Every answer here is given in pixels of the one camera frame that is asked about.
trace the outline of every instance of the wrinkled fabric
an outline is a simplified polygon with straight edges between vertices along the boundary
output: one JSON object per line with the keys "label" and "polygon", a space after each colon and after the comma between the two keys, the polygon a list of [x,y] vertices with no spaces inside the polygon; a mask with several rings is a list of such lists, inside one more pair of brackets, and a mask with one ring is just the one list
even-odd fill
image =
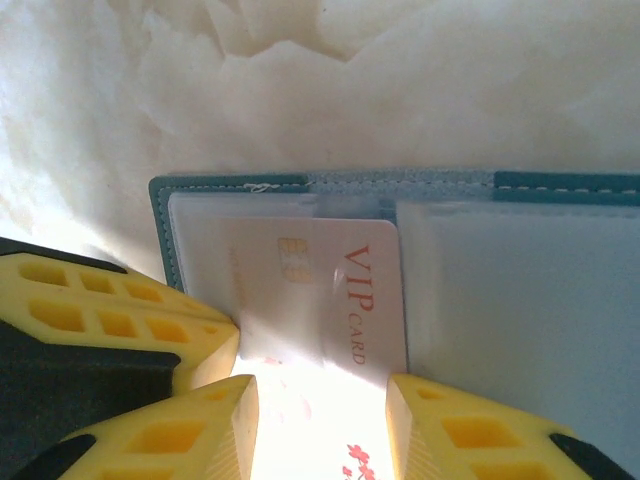
{"label": "wrinkled fabric", "polygon": [[162,278],[155,175],[640,166],[637,0],[0,0],[0,234]]}

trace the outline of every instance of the white cloth background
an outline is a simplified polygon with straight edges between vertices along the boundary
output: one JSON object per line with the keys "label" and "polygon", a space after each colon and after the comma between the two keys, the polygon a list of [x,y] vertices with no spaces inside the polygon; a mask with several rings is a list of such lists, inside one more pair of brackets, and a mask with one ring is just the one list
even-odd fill
{"label": "white cloth background", "polygon": [[637,0],[0,0],[0,234],[162,278],[169,172],[640,166]]}

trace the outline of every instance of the white card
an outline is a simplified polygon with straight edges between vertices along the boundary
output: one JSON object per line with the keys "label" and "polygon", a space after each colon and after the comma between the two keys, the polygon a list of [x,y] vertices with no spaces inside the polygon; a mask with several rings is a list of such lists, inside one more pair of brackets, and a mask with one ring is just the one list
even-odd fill
{"label": "white card", "polygon": [[241,331],[234,374],[256,374],[261,397],[252,479],[391,480],[386,382],[406,371],[395,226],[217,223]]}

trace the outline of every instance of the card holder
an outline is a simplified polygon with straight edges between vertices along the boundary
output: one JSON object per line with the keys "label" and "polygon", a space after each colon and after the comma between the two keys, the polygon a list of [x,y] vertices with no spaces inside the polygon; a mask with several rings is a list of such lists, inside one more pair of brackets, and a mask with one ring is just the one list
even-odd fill
{"label": "card holder", "polygon": [[394,223],[409,371],[567,423],[640,472],[640,176],[376,170],[150,190],[168,283],[228,313],[206,218]]}

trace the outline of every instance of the card chip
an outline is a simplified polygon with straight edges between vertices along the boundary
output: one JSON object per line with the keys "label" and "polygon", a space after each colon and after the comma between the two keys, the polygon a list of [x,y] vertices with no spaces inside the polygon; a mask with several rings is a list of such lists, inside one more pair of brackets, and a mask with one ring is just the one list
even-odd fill
{"label": "card chip", "polygon": [[302,238],[279,238],[280,267],[286,280],[293,283],[312,283],[309,245]]}

